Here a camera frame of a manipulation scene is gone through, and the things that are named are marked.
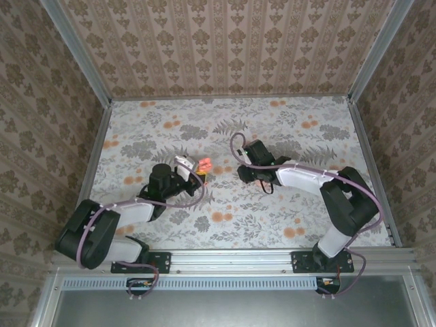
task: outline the table surface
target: table surface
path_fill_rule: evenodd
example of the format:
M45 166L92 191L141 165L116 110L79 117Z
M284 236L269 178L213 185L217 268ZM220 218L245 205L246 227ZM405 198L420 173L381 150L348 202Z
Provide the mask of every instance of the table surface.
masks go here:
M236 131L248 141L261 140L275 157L322 169L352 166L371 183L345 97L113 102L91 199L106 204L134 197L152 167L172 165L174 155L210 157L213 171L198 205L168 208L158 220L117 234L133 235L152 249L312 247L331 224L324 201L290 187L267 195L259 183L241 182L229 148ZM182 193L168 202L192 200ZM383 224L354 243L388 245Z

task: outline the wall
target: wall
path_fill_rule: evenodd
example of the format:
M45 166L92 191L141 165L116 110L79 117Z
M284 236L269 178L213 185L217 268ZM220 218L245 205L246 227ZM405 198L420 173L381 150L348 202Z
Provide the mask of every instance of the wall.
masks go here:
M61 0L112 97L347 93L394 0Z
M415 1L358 107L406 246L436 298L436 1Z
M25 326L102 115L38 1L0 1L0 326Z

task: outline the orange flower pattern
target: orange flower pattern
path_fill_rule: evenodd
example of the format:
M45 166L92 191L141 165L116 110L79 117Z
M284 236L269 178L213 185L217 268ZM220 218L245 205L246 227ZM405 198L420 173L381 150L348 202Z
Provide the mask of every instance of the orange flower pattern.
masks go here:
M146 103L112 104L108 146L100 157L93 200L130 199L147 184L152 167L161 162L172 165L175 154L210 157L213 162L205 197L197 206L169 208L152 223L119 231L132 230L153 248L311 247L326 232L330 220L320 197L287 187L266 195L258 181L246 185L239 180L238 163L229 150L236 131L247 141L262 140L275 156L286 155L308 166L354 166L369 182L344 97ZM182 193L169 201L192 200ZM356 245L389 245L386 230L363 234Z

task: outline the cable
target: cable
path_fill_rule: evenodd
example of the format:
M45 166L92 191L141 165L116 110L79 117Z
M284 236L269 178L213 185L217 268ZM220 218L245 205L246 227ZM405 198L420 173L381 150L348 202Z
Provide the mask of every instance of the cable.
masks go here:
M151 293L151 291L153 291L153 289L156 287L157 282L159 281L159 270L158 270L156 267L154 267L154 266L152 266L152 265L150 265L150 264L131 264L131 263L129 263L129 262L124 262L124 261L121 261L121 262L118 262L118 263L119 263L119 264L122 264L122 265L124 265L124 266L127 266L127 267L143 267L143 268L150 268L150 269L152 269L152 270L154 271L154 273L155 273L155 278L154 278L154 280L153 280L153 284L151 284L150 288L149 288L145 293L141 294L141 295L139 296L139 298L140 298L140 297L143 297L143 296L147 296L147 295L149 295L149 294ZM133 285L135 285L135 284L137 284L137 283L141 283L141 282L143 282L143 281L141 281L141 280L135 280L135 281L131 281L131 283L129 284L129 287L127 288L127 293L130 295L130 299L132 299L132 298L134 297L134 295L133 295L132 292L131 292L131 288L133 287Z
M105 206L102 206L99 210L97 210L97 212L89 219L89 222L86 226L86 228L83 231L82 234L82 238L80 239L79 245L77 246L77 253L76 253L76 261L77 261L77 265L81 268L84 269L85 267L82 265L82 250L83 250L83 244L88 236L89 231L91 230L91 227L93 226L95 220L97 220L97 218L101 215L101 213L105 210L109 210L111 208L114 207L123 207L123 206L127 206L130 204L141 204L141 203L149 203L149 204L156 204L158 206L166 206L168 208L189 208L191 206L195 206L197 203L199 203L202 198L204 197L204 193L206 192L206 189L204 187L204 183L202 181L202 179L196 174L196 172L194 172L191 168L188 168L187 166L185 166L183 163L181 164L180 162L177 162L177 165L181 166L182 168L188 170L191 174L193 174L193 176L197 179L197 181L200 183L200 186L202 188L202 193L200 195L200 197L193 201L190 204L168 204L168 203L163 203L163 202L158 202L158 201L153 201L153 200L145 200L145 199L141 199L141 198L135 198L133 200L127 200L127 201L121 201L121 202L116 202L116 203L111 203L111 204L107 204Z
M342 176L333 174L331 172L327 172L325 170L320 170L320 169L317 169L317 168L301 166L300 164L297 164L297 163L295 163L294 165L289 165L289 164L288 165L287 164L283 164L283 165L271 165L271 166L255 166L255 165L251 165L251 164L243 161L242 159L240 159L239 156L236 154L236 152L234 150L233 141L234 141L235 137L237 137L237 136L240 136L240 137L243 138L243 145L242 145L242 147L245 146L245 142L246 142L245 135L240 133L240 132L236 132L230 138L230 151L232 152L232 154L235 157L235 159L238 160L242 165L247 166L249 168L258 169L258 170L269 170L271 168L274 168L274 169L275 168L277 168L277 169L278 168L293 168L293 169L306 170L308 172L314 172L314 173L317 173L317 174L323 174L325 176L333 177L333 178L335 178L335 179L337 179L337 180L339 180L339 181L341 181L341 182L343 182L345 184L348 184L348 185L350 185L352 187L355 187L356 189L358 189L359 191L361 191L362 193L367 195L374 202L374 204L377 206L377 209L379 211L379 219L375 223L373 223L373 224L371 224L371 225L369 225L369 226L359 230L357 232L357 234L354 235L348 241L348 243L345 245L344 250L346 250L348 253L350 253L352 255L357 255L358 257L362 258L363 265L362 265L362 268L360 269L359 273L357 274L356 278L352 281L352 283L347 288L345 288L343 291L341 291L341 292L339 292L339 293L337 293L335 295L333 295L333 294L331 294L331 295L332 295L332 298L334 298L335 296L340 296L340 295L348 292L358 282L359 278L362 276L362 274L363 274L363 272L365 270L365 267L367 266L367 260L365 259L365 257L363 255L357 253L357 252L354 252L354 251L348 249L348 247L349 247L350 244L353 243L353 241L358 237L359 234L361 234L363 232L366 232L367 230L370 230L372 228L377 227L383 221L383 219L384 219L384 211L383 211L383 208L382 208L379 200L372 194L372 192L370 192L368 189L365 189L363 186L359 185L358 183L350 181L349 179L346 179L346 178L344 178ZM319 287L319 289L321 291L327 293L327 294L330 294L329 291L325 290L322 287Z
M348 291L350 291L350 290L353 288L353 286L358 282L359 278L361 278L361 276L362 276L362 274L363 274L365 268L367 267L367 259L366 259L362 254L357 253L357 252L355 252L355 251L352 251L352 250L350 250L350 249L345 249L345 250L346 250L346 252L348 252L348 253L350 253L350 254L352 254L352 255L356 255L356 256L358 256L359 258L362 259L362 261L363 261L363 263L362 263L362 268L360 269L359 273L357 274L356 278L354 278L354 280L352 281L352 283L349 284L349 285L347 286L347 288L345 288L343 291L340 291L339 293L331 294L331 293L330 293L328 290L326 290L325 288L322 288L322 287L319 287L319 286L318 286L318 289L319 289L319 290L323 291L325 294L331 295L332 298L335 298L335 297L337 297L337 296L344 295L345 293L347 293Z

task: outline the metal grate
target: metal grate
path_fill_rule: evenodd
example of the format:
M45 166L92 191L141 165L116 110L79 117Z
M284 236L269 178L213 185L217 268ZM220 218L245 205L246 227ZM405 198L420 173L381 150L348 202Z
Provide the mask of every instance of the metal grate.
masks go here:
M67 277L62 290L126 290L126 277ZM161 277L155 290L316 290L315 277Z

